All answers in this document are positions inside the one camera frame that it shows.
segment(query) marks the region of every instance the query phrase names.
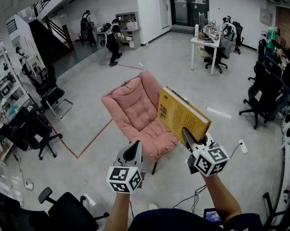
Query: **pants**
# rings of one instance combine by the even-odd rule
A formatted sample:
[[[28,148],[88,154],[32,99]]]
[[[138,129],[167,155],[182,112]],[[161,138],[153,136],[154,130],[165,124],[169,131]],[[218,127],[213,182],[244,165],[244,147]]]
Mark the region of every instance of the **pants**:
[[[90,26],[87,27],[87,39],[90,45],[96,44],[95,37],[93,36],[93,33],[92,33],[92,27]]]
[[[270,56],[273,53],[272,49],[269,47],[265,48],[265,57]]]
[[[115,60],[119,57],[119,44],[117,40],[111,36],[107,38],[106,47],[110,50],[112,54],[111,62],[115,62]]]
[[[290,102],[290,87],[284,84],[282,89],[283,96],[281,96],[277,102],[278,105],[276,109],[268,114],[268,118],[272,119],[275,115],[281,111]]]
[[[9,139],[15,146],[19,147],[22,151],[26,151],[27,144],[23,140],[18,140],[18,139],[13,138],[11,136],[12,132],[13,130],[6,124],[4,124],[4,126],[0,128],[0,135]]]

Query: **staircase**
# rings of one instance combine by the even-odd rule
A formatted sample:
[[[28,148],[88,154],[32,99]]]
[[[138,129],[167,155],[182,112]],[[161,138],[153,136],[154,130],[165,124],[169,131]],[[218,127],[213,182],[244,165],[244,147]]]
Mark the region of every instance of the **staircase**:
[[[30,22],[29,26],[43,62],[52,64],[70,52],[69,48],[38,20]]]

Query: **shoe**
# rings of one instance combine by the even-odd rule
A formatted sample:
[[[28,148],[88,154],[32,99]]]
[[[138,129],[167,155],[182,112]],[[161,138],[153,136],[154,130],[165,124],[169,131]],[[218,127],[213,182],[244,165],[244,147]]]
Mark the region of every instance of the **shoe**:
[[[159,207],[155,203],[148,204],[148,210],[157,210]]]
[[[118,64],[118,62],[110,62],[110,67],[114,67],[114,66],[116,66]]]

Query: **person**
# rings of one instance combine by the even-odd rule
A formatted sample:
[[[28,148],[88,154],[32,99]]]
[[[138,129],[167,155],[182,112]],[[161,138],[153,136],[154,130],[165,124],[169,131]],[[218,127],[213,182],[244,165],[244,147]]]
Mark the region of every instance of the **person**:
[[[280,29],[278,28],[278,26],[276,27],[270,27],[268,32],[266,33],[266,46],[265,46],[265,56],[270,56],[271,53],[274,51],[275,49],[275,45],[272,42],[272,40],[276,40],[276,34],[278,36],[280,36]]]
[[[217,175],[205,177],[210,196],[225,230],[262,231],[257,214],[243,214],[242,210]],[[118,193],[104,231],[222,231],[217,224],[181,209],[154,209],[138,214],[127,228],[130,195]]]
[[[269,120],[274,119],[276,114],[282,111],[282,109],[286,107],[286,105],[290,102],[290,48],[288,49],[286,56],[288,59],[287,60],[288,64],[281,77],[283,81],[283,88],[281,92],[283,93],[283,95],[277,100],[278,105],[276,109],[274,109],[272,112],[268,114]]]
[[[92,32],[92,26],[94,26],[94,23],[93,23],[93,21],[91,21],[91,16],[90,16],[89,10],[86,10],[86,12],[83,13],[81,25],[85,25],[85,27],[87,29],[87,39],[88,39],[90,46],[96,45],[96,40],[95,40],[95,37],[93,36],[93,32]]]
[[[22,151],[28,151],[28,146],[23,140],[15,139],[11,136],[13,130],[4,124],[2,121],[2,115],[0,114],[0,135],[9,139],[15,146],[19,147]]]
[[[282,66],[282,61],[281,61],[281,57],[283,56],[284,53],[284,48],[278,44],[276,46],[276,51],[272,52],[269,55],[269,58],[271,58],[277,65]]]
[[[115,62],[116,59],[119,59],[122,56],[122,53],[119,53],[119,44],[117,42],[118,39],[123,39],[124,36],[121,34],[120,28],[119,28],[119,20],[114,19],[112,21],[111,31],[109,35],[107,35],[107,43],[106,47],[110,50],[112,53],[112,57],[110,60],[110,67],[113,67],[118,64],[118,62]]]

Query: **power strip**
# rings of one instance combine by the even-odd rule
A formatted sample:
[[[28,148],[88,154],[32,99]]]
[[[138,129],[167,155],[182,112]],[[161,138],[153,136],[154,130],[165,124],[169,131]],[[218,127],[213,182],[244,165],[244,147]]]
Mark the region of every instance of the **power strip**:
[[[243,154],[246,154],[247,153],[247,148],[246,148],[246,145],[244,143],[244,140],[239,140],[239,144],[241,146]]]

